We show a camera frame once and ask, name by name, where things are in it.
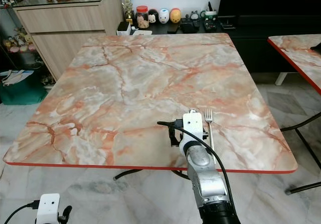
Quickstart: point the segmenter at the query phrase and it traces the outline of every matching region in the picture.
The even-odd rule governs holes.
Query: egg-shaped figurine
[[[155,23],[157,20],[158,20],[158,12],[155,9],[150,9],[148,11],[149,23]]]
[[[169,21],[169,19],[170,19],[170,12],[169,12],[169,10],[167,10],[166,8],[162,8],[162,9],[159,11],[158,19],[159,19],[159,22],[160,22],[160,23],[166,24],[166,23]]]
[[[181,10],[178,8],[173,8],[170,14],[170,20],[173,23],[178,23],[180,22],[182,18]]]

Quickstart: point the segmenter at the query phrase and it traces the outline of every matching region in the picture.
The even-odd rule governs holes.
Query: fork
[[[213,136],[212,136],[212,128],[211,128],[211,122],[213,121],[213,116],[212,116],[212,110],[210,110],[209,108],[207,108],[205,110],[205,121],[209,124],[209,130],[210,130],[210,143],[211,143],[211,148],[214,150],[214,143],[213,143]]]

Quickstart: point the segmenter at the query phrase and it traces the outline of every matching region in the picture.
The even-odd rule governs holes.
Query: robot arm
[[[184,130],[202,139],[207,136],[204,133],[202,115],[195,110],[183,115],[182,120],[176,120],[169,127],[171,142],[179,143],[181,153],[188,163],[187,174],[193,185],[193,191],[197,207],[203,224],[240,224],[236,212],[231,204],[225,184],[215,168],[213,157],[206,151],[200,142],[190,135],[183,133],[180,142],[173,140],[174,127]]]

